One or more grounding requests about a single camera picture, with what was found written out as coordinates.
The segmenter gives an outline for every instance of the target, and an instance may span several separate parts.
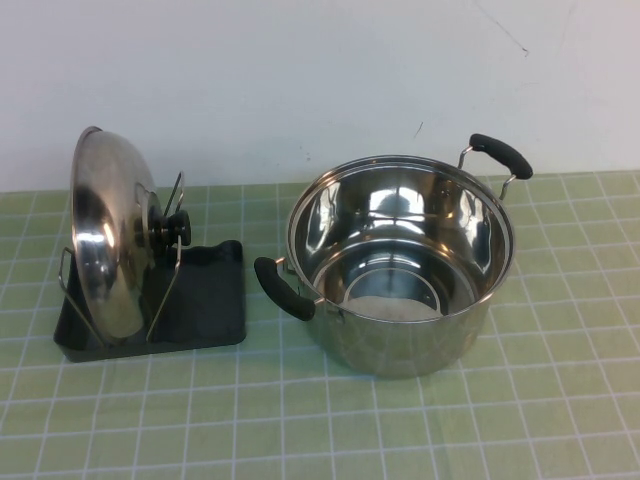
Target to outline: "pot rim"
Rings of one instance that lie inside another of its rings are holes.
[[[413,167],[418,169],[420,168],[427,169],[429,171],[434,171],[437,173],[451,176],[453,180],[458,184],[466,181],[466,183],[470,184],[473,190],[481,194],[480,196],[481,196],[481,199],[483,200],[483,203],[488,203],[493,205],[493,207],[495,207],[496,209],[496,213],[499,214],[498,218],[499,220],[501,220],[501,224],[503,224],[502,225],[503,232],[507,234],[509,239],[509,249],[508,249],[505,261],[502,265],[502,269],[500,271],[500,274],[498,275],[498,278],[493,283],[491,288],[489,288],[489,290],[482,297],[480,297],[478,300],[468,305],[467,307],[463,308],[462,310],[458,310],[457,312],[454,312],[451,314],[442,315],[441,317],[428,318],[423,320],[412,320],[407,322],[397,322],[394,320],[370,317],[370,316],[355,312],[353,310],[349,310],[348,308],[345,308],[329,300],[327,297],[325,297],[316,289],[316,287],[309,281],[309,278],[302,272],[298,259],[296,258],[296,255],[295,255],[295,249],[292,248],[291,239],[297,226],[297,220],[298,220],[297,216],[303,210],[303,207],[306,206],[309,203],[309,201],[311,201],[311,199],[315,197],[315,194],[318,191],[335,183],[337,180],[339,180],[340,178],[343,178],[345,175],[357,173],[359,171],[369,170],[372,167],[382,168],[387,165],[395,166],[395,167],[404,166],[404,167]],[[504,208],[502,201],[498,198],[498,196],[496,196],[493,190],[491,190],[487,185],[482,183],[477,177],[475,177],[474,175],[471,175],[465,170],[459,169],[451,164],[442,162],[440,160],[435,160],[427,157],[419,157],[415,155],[389,154],[389,155],[376,155],[376,156],[370,156],[370,157],[363,157],[356,160],[351,160],[331,170],[326,171],[325,173],[318,176],[314,181],[312,181],[309,184],[309,186],[299,195],[298,200],[296,201],[295,205],[293,206],[293,208],[289,213],[289,218],[287,220],[286,251],[287,251],[288,264],[293,267],[293,270],[296,276],[316,295],[318,299],[321,299],[323,303],[331,305],[333,308],[336,308],[339,311],[348,312],[352,315],[355,315],[365,320],[371,320],[371,321],[380,322],[380,323],[393,323],[397,325],[400,325],[400,324],[416,325],[416,324],[423,324],[423,323],[438,322],[443,319],[450,319],[458,315],[464,315],[465,313],[469,312],[473,308],[490,300],[493,294],[495,293],[495,291],[499,289],[504,283],[504,281],[507,279],[509,271],[511,270],[511,265],[513,263],[516,249],[515,249],[515,235],[514,235],[513,223],[511,222],[509,214]]]

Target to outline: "black silicone handle grip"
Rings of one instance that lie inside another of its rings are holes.
[[[500,140],[474,133],[469,139],[469,145],[476,152],[484,152],[500,162],[519,180],[528,180],[533,176],[533,169],[522,154]]]
[[[298,295],[280,275],[275,260],[258,257],[253,263],[260,286],[264,293],[282,310],[304,322],[308,322],[316,313],[313,300]]]

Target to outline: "green grid mat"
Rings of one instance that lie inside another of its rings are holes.
[[[640,173],[512,184],[481,336],[401,381],[327,358],[249,268],[303,187],[185,192],[194,244],[243,242],[245,342],[83,365],[52,341],[68,195],[0,195],[0,478],[640,478]]]

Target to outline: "pot lid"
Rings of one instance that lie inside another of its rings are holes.
[[[71,221],[91,322],[107,343],[120,343],[150,320],[145,272],[178,236],[190,243],[189,217],[163,215],[146,162],[129,141],[89,127],[73,158]]]

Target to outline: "lid knob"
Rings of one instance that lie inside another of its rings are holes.
[[[159,209],[149,212],[149,245],[156,256],[164,255],[167,248],[182,240],[182,246],[191,245],[191,221],[185,210],[165,217]]]

